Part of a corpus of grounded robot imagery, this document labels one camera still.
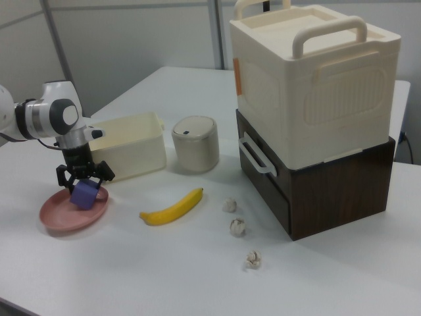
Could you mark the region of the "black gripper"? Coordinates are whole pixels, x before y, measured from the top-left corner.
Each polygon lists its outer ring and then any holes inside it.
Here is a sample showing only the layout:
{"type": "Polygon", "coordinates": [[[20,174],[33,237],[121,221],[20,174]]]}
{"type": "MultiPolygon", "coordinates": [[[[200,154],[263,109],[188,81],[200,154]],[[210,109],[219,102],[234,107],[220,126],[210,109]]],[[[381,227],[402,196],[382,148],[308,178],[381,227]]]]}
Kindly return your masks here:
{"type": "Polygon", "coordinates": [[[56,168],[58,183],[64,184],[64,187],[72,195],[77,181],[89,178],[89,196],[92,199],[101,199],[101,180],[110,181],[115,177],[115,173],[108,164],[105,161],[94,163],[89,146],[61,149],[61,151],[65,164],[56,168]]]}

